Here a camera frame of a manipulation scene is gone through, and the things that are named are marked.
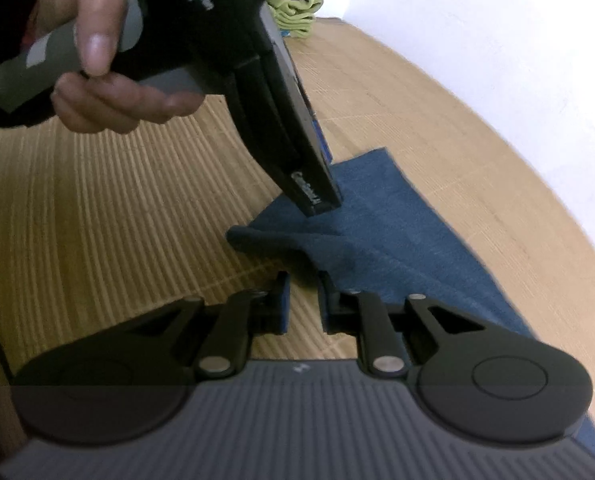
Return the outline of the person's left hand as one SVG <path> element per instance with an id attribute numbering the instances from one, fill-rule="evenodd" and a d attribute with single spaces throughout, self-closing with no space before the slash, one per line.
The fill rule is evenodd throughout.
<path id="1" fill-rule="evenodd" d="M 111 72 L 124 21 L 126 0 L 36 0 L 30 18 L 35 39 L 75 22 L 82 71 L 61 75 L 51 103 L 63 125 L 76 133 L 130 133 L 141 122 L 165 124 L 194 114 L 204 96 L 166 94 Z"/>

